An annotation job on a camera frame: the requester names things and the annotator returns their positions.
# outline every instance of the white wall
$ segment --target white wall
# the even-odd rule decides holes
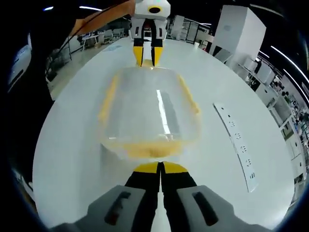
[[[238,64],[244,64],[247,57],[257,57],[265,31],[265,25],[249,8],[224,5],[210,54],[215,46],[229,51],[233,56],[227,65],[239,73]]]
[[[71,37],[69,37],[69,38],[66,38],[66,40],[65,40],[65,42],[62,44],[62,46],[65,44],[65,43],[67,43],[67,41],[68,41],[68,39],[70,39]],[[63,55],[63,57],[64,57],[64,59],[65,60],[69,60],[70,59],[70,51],[71,51],[71,53],[72,52],[74,52],[74,51],[76,51],[78,48],[80,48],[80,47],[82,47],[81,45],[80,45],[80,43],[78,42],[78,40],[77,40],[77,35],[75,35],[70,41],[69,41],[69,44],[70,44],[70,50],[69,50],[69,45],[67,44],[64,48],[63,48],[63,50],[62,50],[62,52],[61,52],[61,54]]]
[[[194,41],[195,37],[197,36],[197,23],[191,23],[190,28],[188,30],[187,40]]]
[[[184,17],[180,16],[180,15],[176,15],[175,19],[174,19],[174,23],[172,26],[172,30],[171,30],[171,35],[174,37],[179,37],[182,29],[183,29],[183,21],[184,21]]]
[[[260,70],[257,73],[257,78],[266,86],[269,86],[275,78],[275,73],[267,63],[262,62]]]
[[[252,60],[255,60],[262,45],[265,32],[265,25],[247,8],[245,23],[236,51],[238,53],[245,53]]]
[[[247,7],[224,5],[211,48],[213,49],[216,45],[235,53],[245,24],[246,14]]]
[[[197,31],[197,40],[209,41],[209,40],[213,39],[213,36],[209,35],[208,33],[209,33],[208,30],[206,30],[206,31],[198,30]]]

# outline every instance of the transparent plastic box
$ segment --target transparent plastic box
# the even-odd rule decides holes
[[[123,68],[101,106],[100,142],[122,159],[179,155],[198,139],[198,114],[189,89],[173,70]]]

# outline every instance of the yellow rim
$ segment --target yellow rim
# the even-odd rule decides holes
[[[158,162],[145,163],[145,164],[141,164],[137,168],[135,168],[134,172],[138,172],[138,173],[156,173],[157,168],[158,168]]]
[[[159,8],[159,9],[160,9],[159,12],[162,11],[162,8],[161,8],[160,6],[150,6],[150,7],[148,7],[148,12],[150,12],[150,9],[152,9],[152,8]]]
[[[110,113],[110,107],[111,107],[111,104],[114,100],[115,92],[116,92],[116,89],[117,89],[117,86],[118,86],[118,82],[119,82],[119,76],[118,75],[119,75],[119,73],[116,74],[112,78],[112,82],[110,84],[110,87],[106,91],[105,99],[104,99],[103,104],[101,106],[101,110],[98,114],[98,118],[99,118],[99,120],[101,120],[103,122],[104,127],[107,123],[108,116],[109,116],[109,113]]]
[[[179,164],[176,163],[171,163],[171,162],[167,162],[164,161],[164,169],[165,169],[165,173],[169,174],[169,173],[187,173],[188,170],[186,170],[184,167],[182,167]]]

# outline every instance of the electrical outlet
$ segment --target electrical outlet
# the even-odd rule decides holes
[[[247,159],[247,160],[246,160],[246,166],[249,167],[250,165],[251,165],[251,160],[250,160],[250,159]]]
[[[235,136],[236,139],[241,139],[240,133],[235,133],[234,136]]]
[[[240,146],[240,151],[242,152],[242,153],[246,153],[247,152],[247,148],[246,148],[246,146]]]
[[[235,153],[238,155],[244,173],[247,190],[248,192],[252,192],[257,187],[258,182],[257,178],[255,177],[253,162],[248,152],[248,148],[244,141],[244,138],[241,135],[235,119],[229,113],[229,110],[221,103],[214,103],[213,107],[215,108],[220,119],[222,120],[225,129],[227,130],[227,134],[229,135],[230,140],[233,144]]]
[[[234,121],[229,121],[228,124],[229,124],[230,127],[235,127],[236,126]]]

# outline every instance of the desk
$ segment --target desk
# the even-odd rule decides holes
[[[120,68],[136,64],[132,46],[129,38],[122,38],[86,63],[45,120],[34,156],[33,189],[39,216],[48,227],[86,215],[91,202],[115,185],[124,185],[138,165],[119,160],[96,134],[111,78]],[[291,203],[294,179],[284,139],[267,108],[232,70],[192,44],[165,40],[159,66],[184,78],[201,109],[200,142],[177,162],[198,185],[207,185],[233,204],[237,217],[274,228]],[[259,182],[252,193],[214,102],[229,108],[246,140]],[[167,231],[162,193],[158,198],[152,230]]]
[[[84,36],[84,37],[82,37],[82,40],[83,40],[83,42],[84,42],[82,51],[85,49],[85,44],[86,44],[86,41],[87,41],[87,40],[95,39],[95,40],[96,40],[96,43],[98,43],[98,37],[101,36],[101,35],[104,35],[104,33],[99,33],[99,34],[97,34],[97,35],[90,35],[90,36]]]

